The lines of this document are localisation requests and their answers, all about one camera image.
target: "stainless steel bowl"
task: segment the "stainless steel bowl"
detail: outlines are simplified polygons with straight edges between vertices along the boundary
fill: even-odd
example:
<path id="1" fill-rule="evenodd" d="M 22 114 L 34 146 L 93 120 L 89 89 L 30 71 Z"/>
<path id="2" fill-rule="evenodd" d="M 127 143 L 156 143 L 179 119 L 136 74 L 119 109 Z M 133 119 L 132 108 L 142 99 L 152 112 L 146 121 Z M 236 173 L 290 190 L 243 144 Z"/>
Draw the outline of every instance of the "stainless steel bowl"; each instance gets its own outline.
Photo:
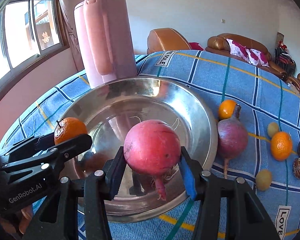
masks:
<path id="1" fill-rule="evenodd" d="M 149 119 L 160 119 L 175 129 L 181 145 L 204 169 L 210 169 L 215 158 L 218 134 L 212 112 L 188 87 L 169 79 L 142 76 L 106 83 L 76 100 L 62 118 L 70 116 L 86 124 L 93 144 L 89 151 L 66 162 L 60 177 L 78 179 L 101 169 L 123 146 L 131 127 Z M 187 198 L 178 166 L 164 182 L 166 201 L 157 199 L 151 177 L 127 166 L 119 193 L 114 200 L 105 201 L 109 222 L 151 219 Z M 84 213 L 82 199 L 78 210 Z"/>

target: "radish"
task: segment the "radish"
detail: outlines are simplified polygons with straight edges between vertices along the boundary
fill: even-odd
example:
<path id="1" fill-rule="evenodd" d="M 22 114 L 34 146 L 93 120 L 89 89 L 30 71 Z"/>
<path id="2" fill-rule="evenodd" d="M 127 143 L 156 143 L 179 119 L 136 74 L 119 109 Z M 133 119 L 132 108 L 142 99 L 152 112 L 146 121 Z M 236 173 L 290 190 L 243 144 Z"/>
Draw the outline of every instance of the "radish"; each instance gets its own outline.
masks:
<path id="1" fill-rule="evenodd" d="M 248 145 L 248 132 L 239 121 L 241 106 L 236 105 L 232 116 L 218 122 L 218 154 L 224 158 L 224 178 L 230 159 L 238 157 Z"/>
<path id="2" fill-rule="evenodd" d="M 174 130 L 160 120 L 140 122 L 128 132 L 123 152 L 133 171 L 153 177 L 158 199 L 166 200 L 162 176 L 181 156 L 180 140 Z"/>

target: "wall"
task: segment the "wall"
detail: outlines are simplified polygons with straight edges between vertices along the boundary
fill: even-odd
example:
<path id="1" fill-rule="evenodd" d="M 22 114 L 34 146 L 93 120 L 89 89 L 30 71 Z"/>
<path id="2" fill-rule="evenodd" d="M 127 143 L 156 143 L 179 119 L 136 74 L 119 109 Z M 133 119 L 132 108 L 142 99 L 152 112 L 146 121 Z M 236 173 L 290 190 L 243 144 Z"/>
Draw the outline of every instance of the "wall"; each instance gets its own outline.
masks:
<path id="1" fill-rule="evenodd" d="M 70 49 L 51 57 L 21 79 L 0 101 L 0 141 L 13 122 L 40 96 L 77 73 Z"/>
<path id="2" fill-rule="evenodd" d="M 81 1 L 71 0 L 72 8 Z M 282 1 L 127 0 L 135 53 L 146 53 L 150 30 L 171 27 L 188 41 L 197 41 L 204 47 L 211 36 L 237 33 L 263 43 L 273 54 L 276 35 L 281 30 L 299 65 L 300 50 L 296 44 L 300 44 L 300 36 L 292 37 L 292 33 L 296 25 L 300 27 L 300 10 L 295 12 L 298 8 L 291 7 L 289 3 L 285 4 L 288 10 L 279 8 Z M 289 10 L 297 14 L 295 19 L 289 19 Z M 221 23 L 221 19 L 225 19 L 225 24 Z M 70 23 L 75 28 L 73 15 L 70 16 Z"/>

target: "kettle handle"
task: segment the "kettle handle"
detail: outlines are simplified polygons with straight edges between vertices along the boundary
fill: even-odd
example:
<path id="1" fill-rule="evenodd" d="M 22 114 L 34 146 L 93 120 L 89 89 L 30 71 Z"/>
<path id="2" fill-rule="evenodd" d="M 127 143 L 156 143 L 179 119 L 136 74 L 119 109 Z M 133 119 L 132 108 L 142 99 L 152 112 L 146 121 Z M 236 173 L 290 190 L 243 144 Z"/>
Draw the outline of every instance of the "kettle handle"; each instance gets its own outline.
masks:
<path id="1" fill-rule="evenodd" d="M 83 15 L 93 62 L 102 76 L 113 72 L 103 21 L 103 2 L 104 0 L 84 0 L 83 4 Z"/>

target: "blue plaid tablecloth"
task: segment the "blue plaid tablecloth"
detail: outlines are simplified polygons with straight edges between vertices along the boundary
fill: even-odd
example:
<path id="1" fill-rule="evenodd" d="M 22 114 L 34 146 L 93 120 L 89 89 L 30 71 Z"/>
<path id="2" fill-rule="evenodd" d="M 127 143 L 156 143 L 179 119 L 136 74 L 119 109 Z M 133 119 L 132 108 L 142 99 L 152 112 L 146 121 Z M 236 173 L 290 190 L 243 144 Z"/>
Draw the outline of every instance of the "blue plaid tablecloth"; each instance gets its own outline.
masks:
<path id="1" fill-rule="evenodd" d="M 278 207 L 291 206 L 285 239 L 292 239 L 300 229 L 300 179 L 292 173 L 300 141 L 300 96 L 276 76 L 235 59 L 206 51 L 177 51 L 166 67 L 156 65 L 162 54 L 136 56 L 138 74 L 167 77 L 187 85 L 204 99 L 215 118 L 224 99 L 233 99 L 241 105 L 240 120 L 248 130 L 249 142 L 238 158 L 230 160 L 229 179 L 245 178 L 274 223 Z M 85 71 L 50 89 L 15 121 L 0 142 L 0 149 L 31 135 L 52 132 L 56 120 L 89 89 Z M 292 137 L 293 152 L 286 161 L 278 162 L 271 156 L 267 135 L 270 122 L 277 122 Z M 255 176 L 262 169 L 272 172 L 271 187 L 265 192 L 255 187 Z M 212 172 L 223 176 L 223 160 L 218 156 Z M 35 211 L 41 203 L 42 200 L 34 203 Z M 222 201 L 218 239 L 225 236 L 225 206 Z M 112 237 L 114 240 L 191 239 L 198 209 L 199 203 L 188 199 L 158 218 L 130 224 L 109 223 Z M 78 214 L 78 221 L 79 237 L 85 239 L 82 214 Z"/>

